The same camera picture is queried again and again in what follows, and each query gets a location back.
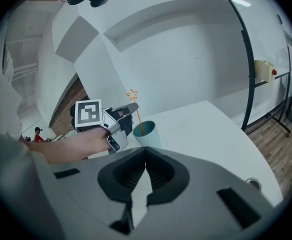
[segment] orange stick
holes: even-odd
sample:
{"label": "orange stick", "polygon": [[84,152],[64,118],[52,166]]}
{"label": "orange stick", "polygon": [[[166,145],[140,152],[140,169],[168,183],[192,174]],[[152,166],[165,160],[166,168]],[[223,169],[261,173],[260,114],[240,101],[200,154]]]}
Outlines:
{"label": "orange stick", "polygon": [[140,114],[138,113],[138,109],[136,110],[136,112],[137,112],[137,116],[138,116],[138,120],[139,120],[141,133],[142,133],[143,136],[145,136],[145,132],[144,132],[144,129],[143,129],[143,126],[142,126],[142,121],[141,121],[141,118],[140,118]]}

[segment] brick wall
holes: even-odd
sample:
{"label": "brick wall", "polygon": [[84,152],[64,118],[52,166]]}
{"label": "brick wall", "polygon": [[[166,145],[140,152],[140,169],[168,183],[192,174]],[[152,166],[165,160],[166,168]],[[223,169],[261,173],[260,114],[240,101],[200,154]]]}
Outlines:
{"label": "brick wall", "polygon": [[65,97],[59,104],[51,122],[50,127],[56,135],[64,135],[74,130],[72,126],[72,117],[70,115],[70,108],[76,101],[81,101],[87,96],[81,80],[77,80],[69,88]]}

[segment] cup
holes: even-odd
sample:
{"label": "cup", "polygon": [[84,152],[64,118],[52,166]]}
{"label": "cup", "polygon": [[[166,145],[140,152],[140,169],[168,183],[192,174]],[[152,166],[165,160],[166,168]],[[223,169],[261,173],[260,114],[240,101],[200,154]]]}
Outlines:
{"label": "cup", "polygon": [[138,124],[132,131],[132,135],[142,147],[161,148],[161,139],[156,124],[153,121],[142,122]]}

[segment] ceiling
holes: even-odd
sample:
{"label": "ceiling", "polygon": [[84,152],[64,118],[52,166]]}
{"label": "ceiling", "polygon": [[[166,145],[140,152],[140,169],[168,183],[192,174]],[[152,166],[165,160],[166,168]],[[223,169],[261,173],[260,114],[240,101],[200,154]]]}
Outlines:
{"label": "ceiling", "polygon": [[63,2],[24,2],[8,19],[6,48],[13,60],[13,88],[22,97],[17,113],[35,105],[38,50],[45,28]]}

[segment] orange star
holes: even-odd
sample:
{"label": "orange star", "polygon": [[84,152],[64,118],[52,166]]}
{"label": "orange star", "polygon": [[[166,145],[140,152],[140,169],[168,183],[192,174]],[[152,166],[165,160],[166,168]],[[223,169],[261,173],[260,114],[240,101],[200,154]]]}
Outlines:
{"label": "orange star", "polygon": [[126,95],[129,97],[129,100],[130,101],[131,100],[134,100],[135,101],[135,99],[138,99],[137,93],[138,93],[138,91],[133,91],[132,89],[130,89],[130,92],[129,93],[126,93]]}

